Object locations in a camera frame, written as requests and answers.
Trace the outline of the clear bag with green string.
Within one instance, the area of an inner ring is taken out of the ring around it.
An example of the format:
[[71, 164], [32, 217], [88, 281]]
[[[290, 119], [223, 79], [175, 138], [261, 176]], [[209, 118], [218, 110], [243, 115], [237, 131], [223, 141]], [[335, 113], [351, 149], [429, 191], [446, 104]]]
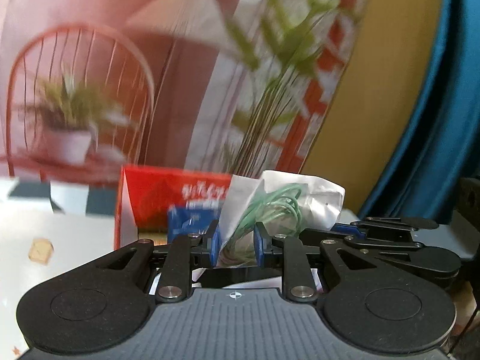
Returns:
[[232, 177], [220, 212], [219, 267], [256, 261], [254, 226], [270, 236], [299, 236], [305, 228], [330, 230], [343, 208], [345, 189], [313, 175], [264, 171], [260, 178]]

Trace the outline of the printed room backdrop poster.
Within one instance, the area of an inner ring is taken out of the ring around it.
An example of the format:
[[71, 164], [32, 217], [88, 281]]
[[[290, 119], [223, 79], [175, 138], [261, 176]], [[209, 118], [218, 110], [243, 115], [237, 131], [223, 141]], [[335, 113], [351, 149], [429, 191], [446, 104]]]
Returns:
[[1, 0], [1, 174], [299, 172], [366, 0]]

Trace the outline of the blue tissue pack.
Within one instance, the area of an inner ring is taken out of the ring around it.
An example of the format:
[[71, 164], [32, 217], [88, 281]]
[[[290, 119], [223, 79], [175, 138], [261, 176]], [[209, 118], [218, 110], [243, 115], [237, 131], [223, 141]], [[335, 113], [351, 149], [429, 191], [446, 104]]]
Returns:
[[223, 200], [193, 201], [186, 206], [171, 205], [168, 208], [168, 243], [178, 235], [204, 234], [212, 221], [219, 219]]

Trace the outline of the red strawberry cardboard box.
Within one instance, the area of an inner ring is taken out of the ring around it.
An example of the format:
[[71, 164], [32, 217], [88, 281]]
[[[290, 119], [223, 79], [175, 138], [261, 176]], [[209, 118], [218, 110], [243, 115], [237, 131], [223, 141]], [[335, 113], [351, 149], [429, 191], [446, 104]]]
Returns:
[[231, 176], [153, 166], [123, 166], [117, 191], [114, 247], [119, 249], [142, 231], [167, 228], [171, 206], [218, 203], [226, 197]]

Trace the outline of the blue curtain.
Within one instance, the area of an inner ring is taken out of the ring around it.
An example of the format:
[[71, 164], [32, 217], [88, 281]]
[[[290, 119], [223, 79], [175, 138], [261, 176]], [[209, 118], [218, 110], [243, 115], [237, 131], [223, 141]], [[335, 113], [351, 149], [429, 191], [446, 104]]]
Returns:
[[442, 0], [430, 62], [399, 144], [358, 216], [443, 219], [479, 174], [479, 0]]

